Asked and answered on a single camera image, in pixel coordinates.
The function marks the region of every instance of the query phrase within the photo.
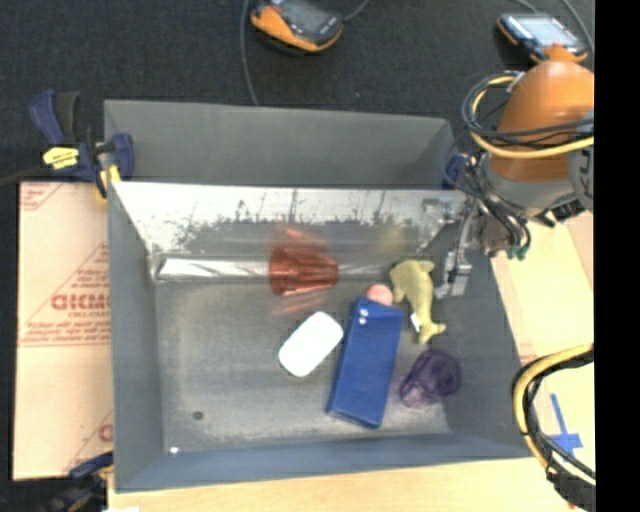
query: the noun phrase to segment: cable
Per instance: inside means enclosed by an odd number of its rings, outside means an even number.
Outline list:
[[[505,88],[513,86],[513,84],[516,83],[521,76],[521,73],[516,72],[505,72],[501,74],[491,75],[476,84],[465,97],[462,105],[462,117],[467,128],[469,129],[471,138],[478,146],[480,146],[485,151],[488,151],[489,153],[503,158],[537,159],[568,153],[570,151],[575,151],[593,145],[594,136],[587,136],[571,142],[550,145],[543,149],[532,148],[531,142],[521,141],[513,138],[535,134],[549,134],[550,132],[557,132],[560,130],[566,130],[568,128],[577,128],[579,126],[584,126],[587,123],[586,120],[545,126],[531,130],[518,130],[504,133],[483,129],[476,120],[476,112],[478,111],[482,98],[484,98],[486,93],[492,88]],[[483,137],[490,138],[492,141],[493,139],[497,139],[507,142],[511,145],[529,147],[530,151],[511,151],[503,149],[485,140]]]
[[[240,55],[242,58],[242,69],[244,71],[244,78],[247,84],[247,89],[249,90],[249,95],[251,96],[251,101],[253,104],[258,107],[260,106],[258,102],[258,97],[253,89],[253,82],[251,80],[251,73],[249,71],[249,64],[247,62],[247,41],[246,41],[246,24],[247,24],[247,15],[249,14],[249,1],[245,0],[244,5],[242,6],[242,16],[240,17]]]
[[[347,14],[346,16],[342,17],[342,20],[345,23],[350,22],[353,18],[355,18],[356,16],[358,16],[360,13],[362,13],[362,11],[365,10],[365,8],[367,7],[367,5],[369,5],[370,0],[364,0],[353,12],[351,12],[350,14]]]
[[[566,473],[566,469],[553,456],[557,452],[556,447],[547,443],[545,437],[539,435],[537,422],[531,414],[533,399],[543,378],[561,369],[577,368],[592,363],[593,356],[593,343],[579,345],[543,356],[526,365],[514,377],[512,398],[516,423],[527,446],[547,473],[550,471]],[[595,480],[595,472],[581,463],[573,465]]]

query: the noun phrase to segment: black carpet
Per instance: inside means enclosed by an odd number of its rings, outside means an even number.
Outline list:
[[[360,1],[318,3],[349,13]],[[80,124],[90,125],[97,139],[105,99],[252,104],[241,58],[241,0],[1,4],[0,176],[39,164],[46,144],[31,123],[28,103],[45,89],[80,91]],[[580,33],[561,0],[532,4]],[[595,0],[572,0],[571,5],[593,38]],[[247,65],[262,105],[443,117],[461,134],[459,110],[468,89],[505,67],[526,67],[494,40],[501,13],[526,10],[514,0],[373,0],[322,55],[283,55],[246,26]],[[586,66],[592,68],[593,59]],[[67,485],[10,482],[16,197],[15,187],[0,190],[2,512],[34,510]]]

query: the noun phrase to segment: gray bin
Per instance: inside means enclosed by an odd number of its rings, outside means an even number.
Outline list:
[[[134,183],[114,184],[109,202],[118,491],[529,455],[510,405],[519,359],[482,254],[469,255],[465,296],[433,305],[447,330],[431,343],[463,368],[443,403],[413,410],[398,399],[425,349],[408,324],[380,429],[325,413],[340,347],[304,379],[277,363],[308,314],[344,324],[393,262],[429,258],[442,281],[457,230],[444,221],[463,200],[440,186],[446,121],[137,101],[106,102],[105,119],[107,136],[127,132],[136,150]],[[167,255],[264,263],[283,225],[360,271],[289,298],[260,275],[153,279]]]

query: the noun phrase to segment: blue clamp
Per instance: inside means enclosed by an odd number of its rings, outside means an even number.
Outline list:
[[[49,89],[31,100],[29,114],[52,146],[43,154],[43,160],[53,176],[95,183],[102,196],[106,197],[108,178],[98,156],[111,153],[111,160],[118,169],[117,179],[128,180],[133,176],[135,165],[133,142],[130,135],[117,133],[109,142],[94,147],[90,130],[87,130],[85,140],[80,141],[75,128],[79,96],[78,92],[56,94]]]

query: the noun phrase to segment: black cable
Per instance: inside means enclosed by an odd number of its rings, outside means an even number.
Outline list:
[[[518,73],[509,72],[509,71],[504,73],[492,74],[485,77],[484,79],[482,79],[480,82],[478,82],[475,86],[471,88],[471,90],[465,96],[462,102],[462,108],[461,108],[462,120],[469,131],[481,137],[488,137],[496,140],[502,140],[510,144],[525,146],[529,144],[528,141],[520,141],[518,139],[515,139],[515,137],[545,135],[545,134],[547,136],[553,136],[553,135],[557,135],[557,132],[560,132],[560,131],[574,130],[582,126],[593,124],[593,120],[582,119],[580,121],[558,123],[555,125],[543,126],[540,128],[533,128],[533,129],[527,129],[527,130],[511,130],[511,131],[505,131],[505,132],[498,132],[496,130],[489,130],[489,129],[483,128],[478,122],[476,113],[473,112],[473,102],[481,93],[488,92],[490,89],[508,88],[510,85],[513,84],[513,80],[517,80],[517,76],[518,76]],[[495,79],[504,78],[504,77],[513,77],[513,80],[506,83],[500,83],[500,84],[490,83]]]
[[[354,11],[352,11],[350,14],[347,14],[346,16],[342,17],[342,20],[345,23],[350,22],[353,18],[355,18],[356,16],[358,16],[360,13],[362,13],[362,11],[365,10],[365,8],[367,7],[367,5],[369,5],[369,2],[371,0],[364,0]]]
[[[244,71],[244,78],[247,84],[247,89],[249,90],[251,101],[257,107],[260,104],[258,103],[258,98],[253,89],[253,82],[251,80],[251,73],[249,71],[249,64],[247,62],[247,38],[245,32],[249,14],[249,1],[250,0],[244,1],[244,5],[242,6],[242,16],[240,17],[240,55],[242,58],[242,69]]]
[[[540,359],[531,361],[529,364],[524,366],[514,377],[513,379],[513,389],[515,389],[516,383],[521,379],[522,375],[534,364],[536,364]],[[553,469],[559,474],[568,474],[567,469],[558,462],[558,460],[554,457],[554,454],[562,457],[565,462],[571,464],[573,467],[581,471],[584,475],[589,478],[595,480],[595,471],[589,468],[586,464],[583,464],[574,456],[566,452],[557,446],[551,439],[549,439],[541,430],[538,424],[538,421],[533,413],[533,402],[538,393],[538,390],[541,387],[542,381],[553,375],[554,373],[566,370],[566,369],[574,369],[580,368],[587,364],[593,363],[594,361],[594,350],[593,348],[579,356],[575,356],[572,359],[560,361],[545,371],[540,372],[536,375],[531,381],[528,383],[527,392],[522,397],[522,410],[525,414],[526,422],[527,422],[527,432],[526,434],[530,436],[532,441],[536,444],[537,448],[544,455],[545,459],[548,461],[547,465],[547,473],[550,469]]]

